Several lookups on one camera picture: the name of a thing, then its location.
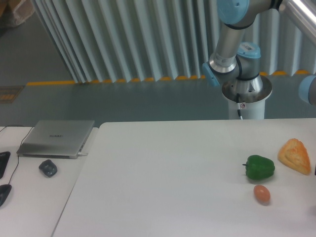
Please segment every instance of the black mouse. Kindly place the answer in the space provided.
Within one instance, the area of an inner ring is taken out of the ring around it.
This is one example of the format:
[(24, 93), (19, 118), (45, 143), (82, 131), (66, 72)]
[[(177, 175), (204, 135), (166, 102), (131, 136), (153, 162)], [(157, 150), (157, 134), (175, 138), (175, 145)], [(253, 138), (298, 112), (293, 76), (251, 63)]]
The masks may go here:
[(4, 204), (6, 198), (9, 196), (11, 189), (12, 189), (12, 186), (10, 184), (0, 185), (0, 206)]
[(57, 172), (57, 166), (49, 159), (43, 161), (40, 164), (39, 169), (43, 171), (44, 175), (47, 177), (51, 177)]

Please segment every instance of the bread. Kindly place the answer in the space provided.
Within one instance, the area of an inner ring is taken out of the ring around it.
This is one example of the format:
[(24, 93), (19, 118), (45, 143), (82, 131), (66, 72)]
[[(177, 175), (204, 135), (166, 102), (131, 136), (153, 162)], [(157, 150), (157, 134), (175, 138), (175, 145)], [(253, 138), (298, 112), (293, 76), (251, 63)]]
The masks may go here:
[(302, 174), (311, 172), (310, 158), (303, 143), (295, 138), (290, 139), (278, 152), (277, 158), (284, 165)]

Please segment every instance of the silver laptop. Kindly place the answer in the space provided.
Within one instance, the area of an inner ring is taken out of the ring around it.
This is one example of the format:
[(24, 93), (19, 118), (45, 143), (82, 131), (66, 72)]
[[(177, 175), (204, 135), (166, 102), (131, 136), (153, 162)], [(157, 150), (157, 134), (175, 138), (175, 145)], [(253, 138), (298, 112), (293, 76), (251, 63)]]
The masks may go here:
[(22, 157), (77, 158), (93, 125), (92, 120), (41, 120), (17, 154)]

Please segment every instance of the gray floor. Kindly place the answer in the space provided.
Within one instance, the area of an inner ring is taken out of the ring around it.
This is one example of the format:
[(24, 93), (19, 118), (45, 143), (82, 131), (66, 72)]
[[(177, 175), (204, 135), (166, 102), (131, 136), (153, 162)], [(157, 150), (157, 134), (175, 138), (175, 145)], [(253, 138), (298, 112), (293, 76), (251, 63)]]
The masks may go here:
[[(274, 90), (267, 119), (316, 118), (316, 107), (302, 102), (298, 85), (306, 75), (270, 76)], [(70, 80), (36, 15), (0, 34), (0, 86), (29, 81)], [(41, 119), (111, 121), (228, 119), (220, 88), (206, 80), (88, 85), (26, 86), (12, 104), (0, 104), (0, 126), (34, 126)]]

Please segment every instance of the blue cap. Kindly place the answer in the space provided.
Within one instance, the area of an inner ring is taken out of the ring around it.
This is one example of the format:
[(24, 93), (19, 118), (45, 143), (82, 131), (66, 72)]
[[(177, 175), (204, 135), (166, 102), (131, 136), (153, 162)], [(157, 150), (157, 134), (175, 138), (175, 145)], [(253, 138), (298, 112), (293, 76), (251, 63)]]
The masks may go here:
[(238, 48), (237, 54), (252, 59), (261, 57), (260, 47), (252, 42), (242, 42)]
[(313, 80), (316, 78), (315, 75), (308, 76), (304, 78), (298, 88), (298, 95), (300, 96), (301, 100), (305, 101), (306, 103), (310, 104), (309, 100), (309, 90)]
[(214, 75), (214, 73), (212, 72), (210, 66), (208, 63), (203, 63), (202, 65), (202, 70), (203, 70), (203, 74), (207, 79), (207, 82), (211, 85), (211, 86), (219, 86), (219, 82), (216, 79), (216, 76)]
[(228, 25), (237, 24), (246, 15), (249, 0), (217, 0), (219, 18)]

